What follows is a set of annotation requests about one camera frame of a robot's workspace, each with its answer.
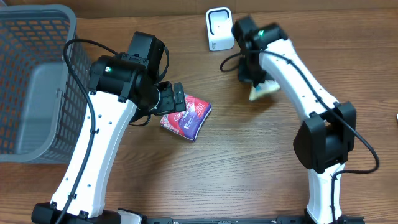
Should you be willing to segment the red purple sanitary pad pack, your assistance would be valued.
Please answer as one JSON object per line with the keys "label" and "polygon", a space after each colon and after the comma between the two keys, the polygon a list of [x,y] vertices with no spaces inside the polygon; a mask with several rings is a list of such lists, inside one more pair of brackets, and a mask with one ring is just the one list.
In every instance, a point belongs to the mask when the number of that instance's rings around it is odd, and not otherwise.
{"label": "red purple sanitary pad pack", "polygon": [[164,115],[160,125],[179,136],[196,141],[203,123],[212,111],[212,105],[191,95],[185,95],[185,102],[185,111]]}

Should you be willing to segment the yellow snack bag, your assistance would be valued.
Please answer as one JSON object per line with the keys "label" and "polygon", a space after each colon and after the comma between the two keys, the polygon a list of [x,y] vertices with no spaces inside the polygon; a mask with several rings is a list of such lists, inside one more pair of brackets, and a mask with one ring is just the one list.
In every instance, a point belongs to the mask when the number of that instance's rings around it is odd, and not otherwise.
{"label": "yellow snack bag", "polygon": [[275,93],[280,90],[280,85],[275,80],[266,80],[251,88],[249,101],[255,101],[263,96]]}

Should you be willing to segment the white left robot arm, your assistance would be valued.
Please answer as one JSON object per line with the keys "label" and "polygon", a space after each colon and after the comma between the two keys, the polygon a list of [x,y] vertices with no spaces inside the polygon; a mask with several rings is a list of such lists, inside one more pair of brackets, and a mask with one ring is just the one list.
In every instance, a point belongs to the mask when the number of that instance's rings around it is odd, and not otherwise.
{"label": "white left robot arm", "polygon": [[105,194],[121,138],[142,117],[186,109],[181,83],[165,80],[162,58],[169,56],[154,35],[136,32],[126,52],[110,50],[89,70],[81,88],[87,112],[65,176],[51,201],[35,205],[34,223],[145,223],[126,209],[107,211]]}

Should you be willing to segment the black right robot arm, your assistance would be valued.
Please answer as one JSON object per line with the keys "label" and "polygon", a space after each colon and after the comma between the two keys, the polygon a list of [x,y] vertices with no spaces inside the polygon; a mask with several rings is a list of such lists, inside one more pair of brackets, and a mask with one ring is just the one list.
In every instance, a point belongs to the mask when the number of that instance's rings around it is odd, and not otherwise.
{"label": "black right robot arm", "polygon": [[272,23],[258,27],[250,16],[236,20],[232,34],[242,53],[238,79],[251,83],[251,95],[283,90],[300,119],[294,151],[308,169],[309,223],[348,223],[340,208],[340,177],[353,150],[356,110],[340,103],[317,82],[292,41]]}

